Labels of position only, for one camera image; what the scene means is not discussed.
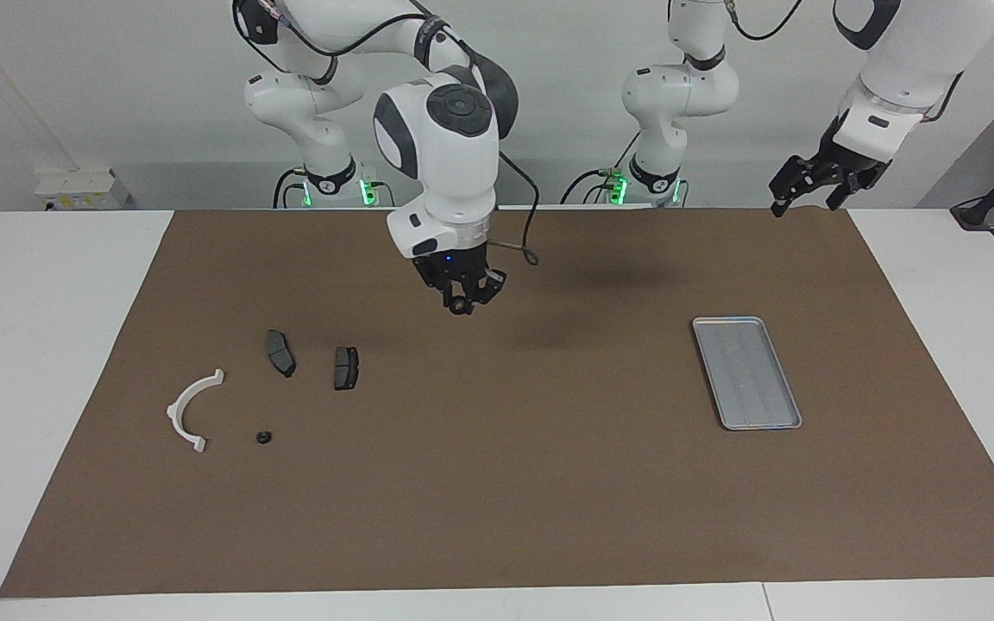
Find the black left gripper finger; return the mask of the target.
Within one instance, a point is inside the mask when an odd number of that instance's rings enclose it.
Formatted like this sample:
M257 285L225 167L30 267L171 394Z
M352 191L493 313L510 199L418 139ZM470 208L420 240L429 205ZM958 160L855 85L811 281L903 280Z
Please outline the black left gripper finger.
M860 172L853 172L851 169L839 166L836 170L838 173L837 182L833 191L826 198L826 207L831 211L838 210L852 194L875 187L886 170L887 164L868 166L867 169L860 170Z
M812 161L792 156L778 169L768 184L772 194L771 212L782 217L794 201L815 189Z

